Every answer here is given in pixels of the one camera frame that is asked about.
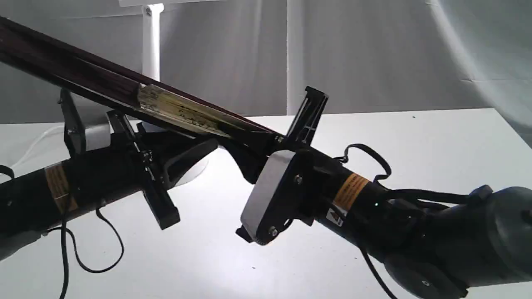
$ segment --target wire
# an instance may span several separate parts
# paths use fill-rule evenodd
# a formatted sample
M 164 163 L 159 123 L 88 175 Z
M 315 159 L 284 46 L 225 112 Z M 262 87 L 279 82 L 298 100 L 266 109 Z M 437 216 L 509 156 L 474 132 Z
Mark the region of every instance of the wire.
M 65 209 L 66 211 L 68 211 L 69 206 L 70 206 L 70 201 L 68 201 L 67 208 Z M 120 257 L 111 266 L 109 266 L 109 267 L 107 267 L 105 269 L 102 269 L 102 270 L 93 270 L 93 269 L 87 267 L 85 264 L 83 264 L 81 259 L 79 258 L 78 247 L 77 247 L 77 244 L 76 244 L 76 238 L 74 236 L 74 233 L 69 228 L 67 228 L 67 213 L 68 212 L 65 212 L 63 214 L 63 220 L 61 221 L 61 227 L 52 228 L 52 229 L 49 229 L 49 230 L 46 231 L 46 233 L 49 233 L 49 232 L 52 232 L 52 231 L 56 231 L 56 230 L 60 230 L 61 231 L 61 255 L 62 255 L 62 259 L 63 259 L 63 287 L 61 289 L 61 295 L 59 296 L 59 299 L 64 299 L 65 298 L 65 295 L 67 294 L 68 283 L 69 283 L 69 264 L 68 264 L 68 253 L 67 253 L 67 233 L 72 238 L 72 243 L 74 244 L 74 253 L 76 254 L 76 260 L 78 261 L 78 264 L 80 265 L 81 268 L 83 268 L 83 270 L 85 270 L 85 271 L 87 271 L 89 273 L 104 273 L 104 272 L 107 272 L 107 271 L 113 269 L 120 262 L 120 260 L 122 260 L 122 257 L 124 256 L 124 243 L 122 242 L 122 238 L 120 237 L 120 234 L 118 234 L 118 231 L 115 229 L 113 224 L 111 224 L 111 222 L 102 215 L 102 213 L 100 212 L 100 208 L 98 207 L 96 209 L 96 215 L 98 216 L 98 218 L 103 220 L 105 223 L 107 223 L 113 229 L 114 233 L 116 234 L 116 236 L 118 238 L 118 241 L 120 242 L 120 247 L 121 247 Z
M 346 216 L 330 201 L 325 199 L 324 197 L 321 197 L 328 205 L 329 207 L 348 225 L 351 227 L 355 227 L 354 224 L 351 223 L 350 220 L 347 219 Z M 373 262 L 371 262 L 371 259 L 369 258 L 368 251 L 366 250 L 365 244 L 356 233 L 353 234 L 353 237 L 355 238 L 355 242 L 357 247 L 360 249 L 360 252 L 362 253 L 362 256 L 364 257 L 364 260 L 366 261 L 366 264 L 368 264 L 369 270 L 375 276 L 375 279 L 380 284 L 381 288 L 383 288 L 384 292 L 391 298 L 391 299 L 397 299 L 397 297 L 392 293 L 392 291 L 388 288 L 386 283 L 383 281 L 382 277 L 379 275 L 379 272 L 377 272 L 377 269 L 375 269 L 375 266 L 373 265 Z
M 33 151 L 33 149 L 35 148 L 35 146 L 41 142 L 41 140 L 43 140 L 44 138 L 46 138 L 48 135 L 51 135 L 52 133 L 55 134 L 54 131 L 58 130 L 58 129 L 63 129 L 64 126 L 55 126 L 55 127 L 51 127 L 49 129 L 47 129 L 46 131 L 44 131 L 42 134 L 40 134 L 37 138 L 34 139 L 34 141 L 31 143 L 31 145 L 28 147 L 28 149 L 26 150 L 26 152 L 24 152 L 24 154 L 22 155 L 22 157 L 16 161 L 13 165 L 10 166 L 10 168 L 16 168 L 18 166 L 20 166 L 27 158 L 28 156 L 30 155 L 31 151 Z

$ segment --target robotic arm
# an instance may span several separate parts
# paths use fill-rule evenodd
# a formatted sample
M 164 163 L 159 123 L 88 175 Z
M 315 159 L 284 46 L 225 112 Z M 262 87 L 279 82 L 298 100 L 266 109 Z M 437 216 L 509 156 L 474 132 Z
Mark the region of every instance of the robotic arm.
M 412 294 L 467 295 L 469 287 L 532 280 L 532 191 L 512 187 L 469 195 L 389 190 L 343 167 L 311 142 L 328 97 L 308 87 L 282 135 L 95 55 L 0 18 L 0 60 L 66 88 L 65 143 L 71 159 L 0 185 L 0 259 L 49 229 L 131 193 L 143 191 L 161 229 L 179 222 L 166 190 L 205 155 L 225 148 L 255 187 L 237 234 L 267 245 L 290 224 L 318 221 L 358 246 Z M 71 97 L 112 109 L 109 144 L 89 148 L 96 126 L 82 121 Z M 124 114 L 143 124 L 134 132 Z M 99 136 L 110 134 L 101 131 Z M 442 203 L 453 204 L 453 207 Z

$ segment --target white stand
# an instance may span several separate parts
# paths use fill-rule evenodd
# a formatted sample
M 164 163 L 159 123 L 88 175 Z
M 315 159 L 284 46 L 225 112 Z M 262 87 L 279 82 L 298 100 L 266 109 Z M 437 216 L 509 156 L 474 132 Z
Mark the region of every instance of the white stand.
M 164 4 L 150 4 L 142 7 L 143 34 L 142 34 L 142 73 L 157 81 L 161 80 L 160 69 L 160 16 Z M 177 186 L 183 185 L 199 176 L 207 167 L 209 159 L 205 157 L 196 163 L 179 180 Z

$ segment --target white table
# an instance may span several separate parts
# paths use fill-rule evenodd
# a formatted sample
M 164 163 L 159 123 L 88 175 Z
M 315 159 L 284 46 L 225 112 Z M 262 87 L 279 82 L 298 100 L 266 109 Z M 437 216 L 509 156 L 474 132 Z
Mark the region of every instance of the white table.
M 253 120 L 286 132 L 292 117 Z M 0 126 L 0 162 L 17 160 L 31 140 L 57 124 Z M 390 188 L 468 193 L 489 184 L 532 188 L 532 149 L 491 109 L 324 115 L 313 146 L 331 156 L 349 143 L 365 143 L 393 168 Z M 68 158 L 61 134 L 37 146 L 20 175 Z M 380 166 L 352 150 L 348 168 L 372 178 Z M 70 241 L 67 298 L 387 298 L 359 250 L 316 223 L 296 222 L 261 247 L 234 231 L 252 186 L 230 155 L 217 150 L 196 180 L 170 191 L 181 222 L 161 231 L 141 194 L 105 207 L 126 245 L 111 272 L 93 275 L 75 262 Z M 119 245 L 94 214 L 69 222 L 81 258 L 93 268 L 111 264 Z M 398 298 L 414 298 L 377 265 Z M 52 233 L 0 262 L 1 298 L 55 299 L 62 285 L 59 233 Z M 468 298 L 530 298 L 532 284 L 472 289 Z

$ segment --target gray curtain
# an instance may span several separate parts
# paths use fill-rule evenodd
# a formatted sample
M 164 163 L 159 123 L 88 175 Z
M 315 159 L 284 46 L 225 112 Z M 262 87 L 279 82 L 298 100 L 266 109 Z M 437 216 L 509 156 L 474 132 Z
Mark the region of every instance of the gray curtain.
M 141 70 L 118 0 L 10 0 L 1 14 Z M 529 0 L 226 0 L 165 6 L 161 80 L 243 115 L 495 107 L 532 143 Z M 61 121 L 57 89 L 0 65 L 0 122 Z

